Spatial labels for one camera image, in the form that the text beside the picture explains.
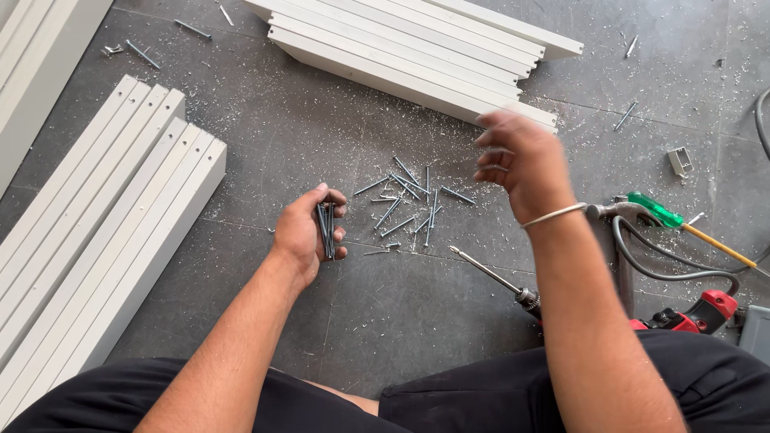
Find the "gray floor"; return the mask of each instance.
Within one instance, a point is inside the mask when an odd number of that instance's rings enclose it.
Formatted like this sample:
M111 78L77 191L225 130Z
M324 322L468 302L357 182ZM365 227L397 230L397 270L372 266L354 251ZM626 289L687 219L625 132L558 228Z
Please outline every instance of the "gray floor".
M770 4L756 0L474 0L586 45L579 58L541 65L524 80L524 100L554 110L578 199L606 203L642 190L741 251L765 247L763 200L770 164L757 143L751 105L770 82ZM233 17L225 21L219 6ZM178 18L213 33L208 42ZM115 0L59 102L0 200L0 239L32 201L123 74L188 95L188 120L229 144L227 175L110 355L188 357L259 265L281 209L319 181L351 195L397 170L431 165L434 185L469 194L477 206L441 197L429 247L407 232L407 253L363 256L381 245L371 230L386 204L352 200L344 225L350 257L324 264L286 324L273 365L365 396L385 385L542 344L534 321L499 284L458 261L453 244L534 284L534 262L506 196L474 185L473 126L299 64L265 36L267 25L237 0ZM627 44L639 35L634 54ZM132 53L102 57L104 45L133 40L163 65ZM726 58L723 67L715 61ZM612 126L632 101L620 132ZM697 171L686 181L665 153L687 146ZM390 223L427 215L402 206ZM597 235L611 253L608 226ZM688 235L649 233L708 263L729 263ZM683 270L637 250L660 271ZM742 304L770 306L768 281L741 276ZM637 315L686 308L723 280L664 284L638 278ZM586 312L586 326L600 314ZM719 337L735 341L733 330Z

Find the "screwdriver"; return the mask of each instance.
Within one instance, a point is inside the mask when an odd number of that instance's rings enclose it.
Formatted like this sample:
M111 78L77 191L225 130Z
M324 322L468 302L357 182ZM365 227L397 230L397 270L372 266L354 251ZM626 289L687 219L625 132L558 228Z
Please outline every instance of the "screwdriver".
M770 274L768 274L767 271L764 271L761 268L757 267L757 264L754 263L753 261L747 259L746 257L743 257L741 254L735 252L734 250L727 247L723 243L719 242L713 237L710 237L706 233L701 232L700 230L696 229L690 224L687 224L685 222L685 218L683 218L682 215L679 215L676 212L671 212L667 210L665 207L663 207L662 204L656 202L655 200L651 199L648 196L645 196L639 191L631 191L630 193L628 193L628 201L632 203L641 204L642 206L647 208L647 210L649 210L653 215L655 215L665 226L682 228L683 230L701 238L703 241L712 245L714 248L717 248L721 250L723 253L726 253L727 255L729 255L730 257L740 261L744 265L752 269L756 269L766 277L770 277Z
M450 245L449 249L452 250L453 253L457 253L458 256L463 257L468 263L479 268L486 275L489 275L490 277L494 278L498 283L504 285L508 290L514 292L514 294L516 295L515 297L516 302L521 304L521 307L524 308L524 311L528 312L529 314L532 314L536 319L541 320L540 293L538 293L537 290L529 290L525 287L522 287L522 288L516 287L513 284L507 282L500 275L497 275L490 268L477 262L473 257L460 251L459 248L453 247Z

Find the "stack of white profiles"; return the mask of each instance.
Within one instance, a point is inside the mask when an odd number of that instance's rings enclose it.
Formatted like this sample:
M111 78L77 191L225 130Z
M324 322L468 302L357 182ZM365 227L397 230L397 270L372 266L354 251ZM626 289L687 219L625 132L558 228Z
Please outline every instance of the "stack of white profiles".
M101 365L225 173L179 90L124 76L0 244L0 428Z
M0 196L112 0L0 0Z
M537 62L583 45L463 0L243 0L302 63L475 123L509 109L556 133L556 116L519 102Z

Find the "small plastic piece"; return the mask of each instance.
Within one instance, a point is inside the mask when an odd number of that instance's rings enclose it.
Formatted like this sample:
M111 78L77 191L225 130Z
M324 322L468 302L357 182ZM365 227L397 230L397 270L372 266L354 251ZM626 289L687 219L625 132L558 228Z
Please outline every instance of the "small plastic piece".
M770 308L748 306L738 346L770 365Z
M690 154L684 147L669 152L668 159L671 161L671 166L674 167L674 173L677 173L678 176L684 176L685 173L695 170L690 160Z
M682 215L667 211L662 204L656 202L648 196L645 196L639 191L631 191L628 193L628 201L632 203L639 203L646 207L647 210L655 215L665 226L679 227L685 221L685 218L683 218Z

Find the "green screwdriver handle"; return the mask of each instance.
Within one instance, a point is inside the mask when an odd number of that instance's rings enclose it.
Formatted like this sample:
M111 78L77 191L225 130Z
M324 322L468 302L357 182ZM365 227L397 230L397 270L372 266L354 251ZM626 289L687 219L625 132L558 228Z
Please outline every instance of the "green screwdriver handle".
M656 202L655 200L651 199L648 196L645 196L644 194L640 193L639 191L631 191L628 193L628 201L632 203L638 203L647 208L647 210L650 211L653 215L658 217L658 219L668 227L681 227L681 225L685 222L685 219L682 217L682 215L679 215L678 213L669 212L666 210L665 207L663 207L662 204Z

